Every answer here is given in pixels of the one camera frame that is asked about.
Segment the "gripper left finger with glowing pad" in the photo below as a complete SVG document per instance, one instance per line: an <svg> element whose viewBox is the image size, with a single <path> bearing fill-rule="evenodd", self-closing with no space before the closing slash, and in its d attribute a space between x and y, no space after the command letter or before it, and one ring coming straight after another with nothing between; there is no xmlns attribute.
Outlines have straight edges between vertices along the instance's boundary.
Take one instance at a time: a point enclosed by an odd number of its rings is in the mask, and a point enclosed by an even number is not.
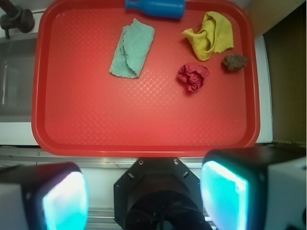
<svg viewBox="0 0 307 230"><path fill-rule="evenodd" d="M88 212L88 182L75 163L1 167L2 230L83 230Z"/></svg>

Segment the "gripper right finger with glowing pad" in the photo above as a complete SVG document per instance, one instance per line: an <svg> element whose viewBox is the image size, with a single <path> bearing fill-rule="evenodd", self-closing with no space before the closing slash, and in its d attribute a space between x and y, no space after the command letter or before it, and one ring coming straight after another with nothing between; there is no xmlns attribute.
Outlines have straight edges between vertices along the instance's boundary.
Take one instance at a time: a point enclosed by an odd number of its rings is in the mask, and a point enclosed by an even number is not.
<svg viewBox="0 0 307 230"><path fill-rule="evenodd" d="M203 158L200 191L204 209L219 230L304 230L306 149L211 150Z"/></svg>

